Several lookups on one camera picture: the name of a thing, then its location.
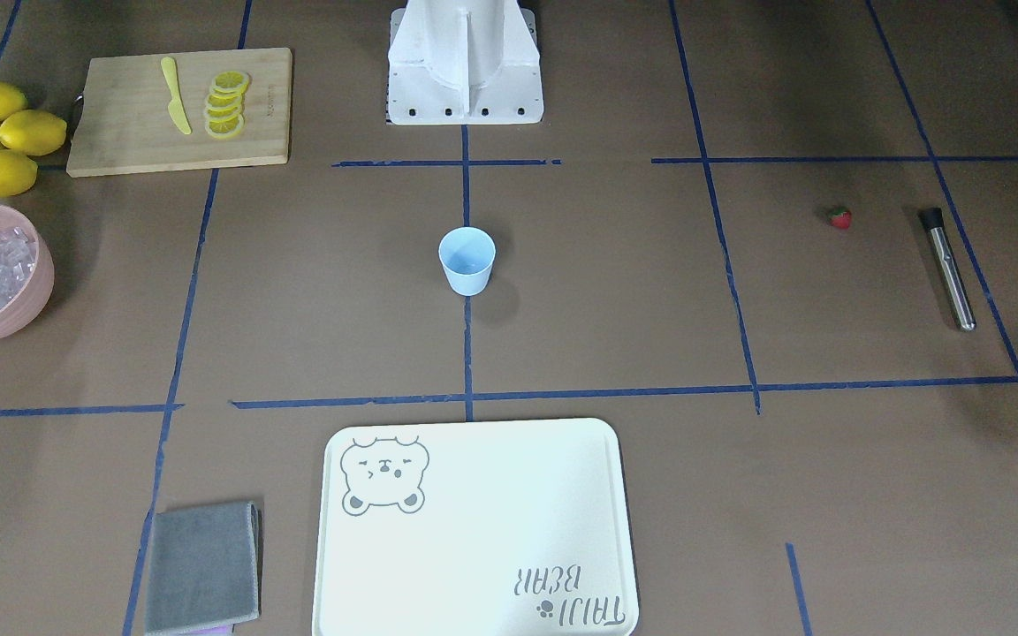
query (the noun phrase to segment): cutting board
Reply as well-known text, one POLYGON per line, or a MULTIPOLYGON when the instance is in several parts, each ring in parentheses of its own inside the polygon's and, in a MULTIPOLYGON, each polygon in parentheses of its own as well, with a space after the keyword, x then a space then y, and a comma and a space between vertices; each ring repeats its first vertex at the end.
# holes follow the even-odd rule
POLYGON ((80 124, 69 148, 70 177, 285 163, 290 154, 293 53, 242 49, 94 57, 84 79, 80 124), (159 60, 175 57, 178 89, 190 134, 167 116, 171 94, 159 60), (250 73, 245 128, 231 139, 204 131, 203 109, 215 75, 250 73))

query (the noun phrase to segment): red strawberry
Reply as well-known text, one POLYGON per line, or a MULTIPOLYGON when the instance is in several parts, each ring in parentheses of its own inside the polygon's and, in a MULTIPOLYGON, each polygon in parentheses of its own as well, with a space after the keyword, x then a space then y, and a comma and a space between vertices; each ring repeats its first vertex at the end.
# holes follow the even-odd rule
POLYGON ((851 228, 851 211, 845 209, 845 207, 837 207, 837 209, 832 210, 832 214, 828 215, 828 220, 832 222, 832 226, 840 230, 846 230, 851 228))

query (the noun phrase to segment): bear drawing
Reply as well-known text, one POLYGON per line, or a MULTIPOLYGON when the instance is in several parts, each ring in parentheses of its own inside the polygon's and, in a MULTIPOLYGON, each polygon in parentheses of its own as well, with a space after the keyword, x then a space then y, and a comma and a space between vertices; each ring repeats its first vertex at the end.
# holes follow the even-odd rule
POLYGON ((398 506, 416 512, 423 507, 421 480, 430 454, 418 439, 409 444, 398 439, 374 439, 371 444, 354 442, 340 456, 348 492, 344 512, 359 516, 371 506, 398 506))

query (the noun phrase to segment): knife handle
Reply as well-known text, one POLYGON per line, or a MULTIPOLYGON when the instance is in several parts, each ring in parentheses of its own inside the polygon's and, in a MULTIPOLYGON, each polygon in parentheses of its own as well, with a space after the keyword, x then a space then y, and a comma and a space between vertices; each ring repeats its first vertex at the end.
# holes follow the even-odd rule
POLYGON ((159 68, 163 69, 163 77, 167 80, 167 91, 171 91, 171 97, 178 97, 178 72, 175 70, 175 57, 165 57, 159 60, 159 68))

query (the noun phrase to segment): bowl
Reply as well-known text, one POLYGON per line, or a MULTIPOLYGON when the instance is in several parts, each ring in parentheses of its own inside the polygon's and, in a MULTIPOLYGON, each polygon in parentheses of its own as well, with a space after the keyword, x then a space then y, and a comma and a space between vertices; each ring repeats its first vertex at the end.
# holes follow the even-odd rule
POLYGON ((21 290, 0 309, 0 338, 7 338, 34 321, 50 300, 50 293, 53 291, 53 258, 50 257, 49 246, 46 246, 25 215, 11 207, 0 205, 0 232, 11 228, 21 228, 30 238, 36 240, 37 262, 21 290))

